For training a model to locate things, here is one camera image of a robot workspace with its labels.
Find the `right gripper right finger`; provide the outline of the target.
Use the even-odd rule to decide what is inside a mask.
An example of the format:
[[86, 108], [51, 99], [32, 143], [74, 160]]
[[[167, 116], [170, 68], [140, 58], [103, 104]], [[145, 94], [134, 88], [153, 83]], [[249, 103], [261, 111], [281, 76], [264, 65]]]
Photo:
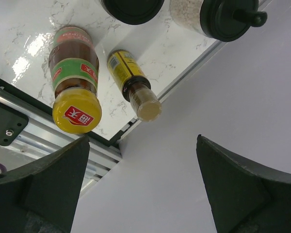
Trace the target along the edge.
[[219, 233], [291, 233], [291, 174], [197, 137], [196, 155]]

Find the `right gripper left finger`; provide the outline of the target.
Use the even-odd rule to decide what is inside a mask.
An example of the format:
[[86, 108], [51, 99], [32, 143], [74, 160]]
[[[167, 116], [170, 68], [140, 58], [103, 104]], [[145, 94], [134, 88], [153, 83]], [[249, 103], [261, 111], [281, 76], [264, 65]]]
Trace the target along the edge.
[[89, 157], [83, 136], [0, 174], [0, 233], [69, 233]]

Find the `green label sauce bottle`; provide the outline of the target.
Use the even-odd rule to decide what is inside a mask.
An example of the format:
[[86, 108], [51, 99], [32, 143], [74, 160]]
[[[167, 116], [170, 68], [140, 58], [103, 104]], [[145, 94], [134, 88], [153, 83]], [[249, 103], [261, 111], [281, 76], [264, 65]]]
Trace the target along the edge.
[[102, 109], [97, 98], [99, 59], [90, 35], [76, 26], [59, 29], [48, 66], [55, 96], [55, 124], [71, 134], [93, 130], [102, 118]]

